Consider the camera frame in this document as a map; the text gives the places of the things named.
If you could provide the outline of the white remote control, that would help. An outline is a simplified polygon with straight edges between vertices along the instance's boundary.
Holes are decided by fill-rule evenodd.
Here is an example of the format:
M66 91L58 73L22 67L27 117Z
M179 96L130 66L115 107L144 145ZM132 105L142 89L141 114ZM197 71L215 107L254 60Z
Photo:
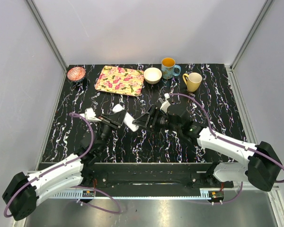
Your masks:
M120 104L116 104L112 111L113 113L118 113L120 111L123 111L124 108ZM133 124L134 118L128 113L125 113L124 117L124 124L133 132L137 131L139 129L139 126L136 124Z

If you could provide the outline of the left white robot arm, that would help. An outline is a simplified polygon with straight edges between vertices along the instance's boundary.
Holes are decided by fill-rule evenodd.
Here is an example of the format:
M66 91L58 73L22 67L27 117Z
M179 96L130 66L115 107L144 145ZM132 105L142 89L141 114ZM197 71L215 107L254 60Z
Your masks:
M123 125L126 112L96 117L100 131L94 132L88 120L78 113L72 118L82 119L89 128L90 139L82 139L80 148L64 160L33 174L20 172L13 176L2 195L6 203L3 215L15 221L29 216L38 205L56 193L71 187L88 187L93 182L91 167L99 162L111 132Z

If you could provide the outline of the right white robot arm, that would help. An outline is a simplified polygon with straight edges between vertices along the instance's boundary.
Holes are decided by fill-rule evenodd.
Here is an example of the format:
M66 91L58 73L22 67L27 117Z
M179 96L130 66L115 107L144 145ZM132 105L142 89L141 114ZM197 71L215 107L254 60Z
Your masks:
M187 143L235 160L234 163L212 163L196 179L201 186L218 187L224 182L249 182L257 189L269 192L281 171L281 162L270 144L261 142L256 145L225 136L204 124L189 120L185 113L172 113L170 107L164 112L152 105L145 114L133 120L133 124L151 132L161 129L174 131Z

